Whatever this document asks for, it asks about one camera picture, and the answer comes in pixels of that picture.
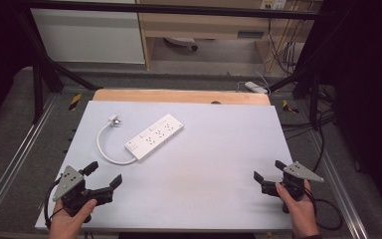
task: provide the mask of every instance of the cord plug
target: cord plug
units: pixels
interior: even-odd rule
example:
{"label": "cord plug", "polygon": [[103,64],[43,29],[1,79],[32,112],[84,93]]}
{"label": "cord plug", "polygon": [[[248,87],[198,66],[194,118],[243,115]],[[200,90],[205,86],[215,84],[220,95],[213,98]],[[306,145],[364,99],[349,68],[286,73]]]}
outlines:
{"label": "cord plug", "polygon": [[115,115],[110,116],[108,118],[108,121],[110,122],[110,126],[116,126],[116,127],[120,126],[120,124],[122,123],[122,121],[119,119],[119,117],[115,116]]}

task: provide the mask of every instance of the cabinet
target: cabinet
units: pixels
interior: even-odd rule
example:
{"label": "cabinet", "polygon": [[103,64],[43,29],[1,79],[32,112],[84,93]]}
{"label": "cabinet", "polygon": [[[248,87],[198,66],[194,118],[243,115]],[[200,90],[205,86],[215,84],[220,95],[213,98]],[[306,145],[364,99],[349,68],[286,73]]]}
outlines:
{"label": "cabinet", "polygon": [[[262,0],[136,0],[137,4],[205,6],[225,8],[259,9]],[[321,1],[287,0],[286,10],[317,11]],[[154,38],[200,38],[200,39],[239,39],[240,33],[250,34],[255,39],[263,61],[272,57],[269,46],[269,25],[272,40],[277,49],[281,49],[292,36],[296,42],[304,42],[313,21],[298,23],[299,20],[279,20],[245,17],[193,16],[175,14],[138,14],[141,41],[147,68],[151,67]]]}
{"label": "cabinet", "polygon": [[[133,0],[79,2],[134,3]],[[32,9],[32,12],[46,50],[55,61],[144,64],[135,13],[48,9]]]}

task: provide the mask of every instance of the white cabinet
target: white cabinet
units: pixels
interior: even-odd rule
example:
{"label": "white cabinet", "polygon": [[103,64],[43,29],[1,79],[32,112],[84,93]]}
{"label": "white cabinet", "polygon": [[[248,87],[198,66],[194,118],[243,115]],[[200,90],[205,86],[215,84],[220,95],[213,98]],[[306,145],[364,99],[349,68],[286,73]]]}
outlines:
{"label": "white cabinet", "polygon": [[[134,0],[89,2],[135,3]],[[47,9],[32,9],[32,12],[54,61],[145,63],[136,13]]]}

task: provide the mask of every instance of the power cord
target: power cord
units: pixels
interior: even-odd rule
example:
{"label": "power cord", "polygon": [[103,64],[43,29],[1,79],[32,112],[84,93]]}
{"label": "power cord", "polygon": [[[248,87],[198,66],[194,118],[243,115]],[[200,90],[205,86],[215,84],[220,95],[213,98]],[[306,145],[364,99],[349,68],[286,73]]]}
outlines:
{"label": "power cord", "polygon": [[126,161],[126,162],[121,162],[121,161],[116,161],[116,160],[113,160],[112,158],[108,157],[104,152],[103,150],[101,149],[101,146],[100,146],[100,135],[101,133],[108,127],[108,126],[120,126],[121,124],[121,121],[117,118],[117,116],[112,116],[109,118],[109,121],[108,123],[98,132],[97,134],[97,138],[95,139],[96,143],[97,143],[97,147],[98,147],[98,150],[100,151],[101,155],[109,162],[113,163],[113,164],[116,164],[116,165],[129,165],[129,164],[132,164],[134,163],[135,161],[137,161],[136,158],[133,158],[132,160],[130,161]]}

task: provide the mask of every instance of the white cable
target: white cable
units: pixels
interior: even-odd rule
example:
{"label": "white cable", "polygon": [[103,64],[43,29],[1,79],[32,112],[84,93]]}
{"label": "white cable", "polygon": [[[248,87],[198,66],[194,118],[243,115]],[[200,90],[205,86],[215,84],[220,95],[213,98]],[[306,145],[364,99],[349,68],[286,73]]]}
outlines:
{"label": "white cable", "polygon": [[127,161],[127,162],[120,162],[120,161],[116,161],[116,160],[113,160],[111,159],[110,157],[108,157],[106,154],[104,154],[103,150],[101,150],[101,147],[100,147],[100,134],[104,131],[105,128],[107,128],[110,124],[112,123],[112,121],[109,121],[101,130],[100,132],[98,133],[97,135],[97,138],[96,138],[96,142],[97,142],[97,147],[98,147],[98,150],[100,151],[101,155],[103,155],[103,157],[113,163],[113,164],[116,164],[116,165],[128,165],[128,164],[132,164],[133,162],[137,161],[136,158],[133,158],[132,160],[130,161]]}

